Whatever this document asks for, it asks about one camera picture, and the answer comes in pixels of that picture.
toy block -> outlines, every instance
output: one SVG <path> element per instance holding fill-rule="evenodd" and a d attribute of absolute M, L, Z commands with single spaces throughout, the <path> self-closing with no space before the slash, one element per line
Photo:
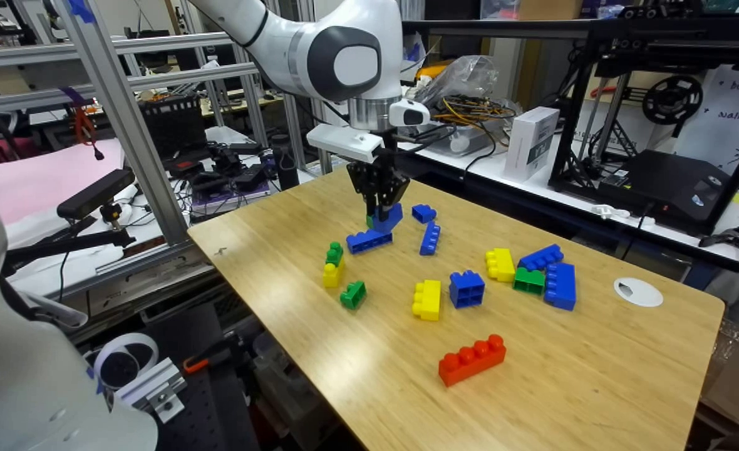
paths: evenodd
<path fill-rule="evenodd" d="M 514 256 L 507 247 L 487 251 L 487 267 L 490 281 L 511 282 L 516 276 Z"/>
<path fill-rule="evenodd" d="M 344 260 L 344 245 L 333 241 L 326 251 L 326 263 L 340 266 L 340 260 Z"/>
<path fill-rule="evenodd" d="M 514 276 L 514 288 L 516 291 L 541 295 L 544 292 L 544 286 L 546 286 L 546 278 L 544 278 L 541 271 L 519 267 L 516 276 Z"/>
<path fill-rule="evenodd" d="M 345 271 L 345 260 L 340 260 L 340 266 L 326 263 L 321 286 L 328 291 L 338 288 L 344 282 L 344 271 Z"/>
<path fill-rule="evenodd" d="M 464 345 L 458 352 L 445 352 L 438 364 L 438 376 L 445 385 L 483 372 L 490 365 L 503 364 L 503 339 L 490 332 L 488 340 L 475 340 L 470 349 Z"/>
<path fill-rule="evenodd" d="M 453 307 L 482 306 L 487 292 L 487 282 L 478 273 L 452 273 L 448 276 L 448 298 Z"/>
<path fill-rule="evenodd" d="M 430 204 L 413 204 L 413 217 L 418 222 L 430 222 L 430 220 L 435 220 L 435 215 L 438 215 L 438 210 Z"/>
<path fill-rule="evenodd" d="M 393 241 L 392 232 L 364 230 L 364 232 L 349 235 L 345 245 L 349 245 L 351 252 L 366 252 L 366 251 L 387 245 L 392 241 Z"/>
<path fill-rule="evenodd" d="M 435 256 L 438 242 L 440 242 L 440 225 L 438 222 L 428 222 L 427 230 L 423 230 L 418 252 L 422 256 Z"/>
<path fill-rule="evenodd" d="M 546 271 L 546 266 L 551 263 L 562 263 L 563 260 L 563 252 L 559 245 L 546 245 L 526 258 L 519 260 L 519 267 L 526 267 L 526 271 Z"/>
<path fill-rule="evenodd" d="M 577 303 L 574 266 L 559 263 L 546 267 L 544 298 L 548 306 L 574 310 L 574 303 Z"/>
<path fill-rule="evenodd" d="M 383 220 L 377 215 L 368 215 L 368 228 L 379 232 L 392 232 L 402 222 L 402 217 L 404 217 L 404 210 L 398 202 L 393 202 Z"/>
<path fill-rule="evenodd" d="M 356 310 L 364 298 L 366 298 L 368 288 L 364 281 L 353 281 L 345 286 L 345 291 L 340 292 L 340 303 L 349 307 L 349 310 Z"/>
<path fill-rule="evenodd" d="M 438 320 L 440 317 L 440 281 L 415 282 L 412 310 L 422 320 Z"/>

machine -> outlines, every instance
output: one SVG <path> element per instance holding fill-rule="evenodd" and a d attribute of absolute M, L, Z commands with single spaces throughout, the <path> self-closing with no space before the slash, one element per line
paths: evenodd
<path fill-rule="evenodd" d="M 266 77 L 288 92 L 349 99 L 349 173 L 373 215 L 393 204 L 409 177 L 393 167 L 397 126 L 418 126 L 428 113 L 402 94 L 402 17 L 397 0 L 345 0 L 318 23 L 291 23 L 261 0 L 192 0 L 239 39 Z M 7 252 L 0 222 L 0 267 Z M 25 320 L 0 291 L 0 449 L 155 449 L 155 420 L 127 406 L 110 406 L 88 364 L 51 324 Z"/>
<path fill-rule="evenodd" d="M 273 87 L 349 102 L 351 127 L 318 126 L 308 139 L 353 161 L 349 176 L 366 197 L 366 215 L 383 217 L 409 184 L 393 166 L 392 131 L 428 122 L 428 111 L 402 92 L 398 3 L 344 0 L 318 23 L 284 20 L 261 0 L 192 4 L 253 54 Z"/>

wooden table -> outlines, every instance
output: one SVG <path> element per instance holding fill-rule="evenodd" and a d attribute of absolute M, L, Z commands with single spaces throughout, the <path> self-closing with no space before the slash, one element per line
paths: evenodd
<path fill-rule="evenodd" d="M 438 256 L 418 256 L 413 202 L 438 210 Z M 721 320 L 706 292 L 613 260 L 448 193 L 412 183 L 393 245 L 345 256 L 345 281 L 366 281 L 351 312 L 321 288 L 330 241 L 364 228 L 345 173 L 190 228 L 210 263 L 368 449 L 685 449 Z M 559 242 L 577 266 L 579 306 L 557 310 L 490 282 L 483 306 L 438 324 L 412 315 L 413 282 L 473 267 L 483 251 L 526 256 Z M 653 282 L 666 303 L 637 307 L 613 295 L 618 276 Z M 438 357 L 502 332 L 502 365 L 453 387 Z"/>

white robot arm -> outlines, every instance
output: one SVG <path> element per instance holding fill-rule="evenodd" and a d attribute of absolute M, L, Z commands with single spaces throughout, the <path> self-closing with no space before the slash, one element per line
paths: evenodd
<path fill-rule="evenodd" d="M 271 84 L 316 99 L 349 99 L 359 131 L 387 133 L 428 121 L 427 107 L 402 99 L 397 0 L 344 0 L 318 23 L 284 20 L 261 0 L 192 4 L 253 54 Z"/>
<path fill-rule="evenodd" d="M 402 12 L 397 0 L 344 0 L 318 23 L 273 15 L 261 0 L 190 0 L 216 20 L 276 87 L 318 99 L 349 99 L 349 127 L 318 126 L 316 148 L 351 158 L 349 176 L 368 217 L 387 217 L 409 177 L 393 166 L 393 127 L 428 122 L 402 94 Z"/>

clamp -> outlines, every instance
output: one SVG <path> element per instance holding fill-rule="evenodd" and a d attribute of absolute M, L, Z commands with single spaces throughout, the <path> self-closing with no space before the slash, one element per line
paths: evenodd
<path fill-rule="evenodd" d="M 717 235 L 700 238 L 700 247 L 710 247 L 710 245 L 717 245 L 717 242 L 730 242 L 730 245 L 739 247 L 739 228 L 726 228 L 726 230 L 721 230 Z"/>

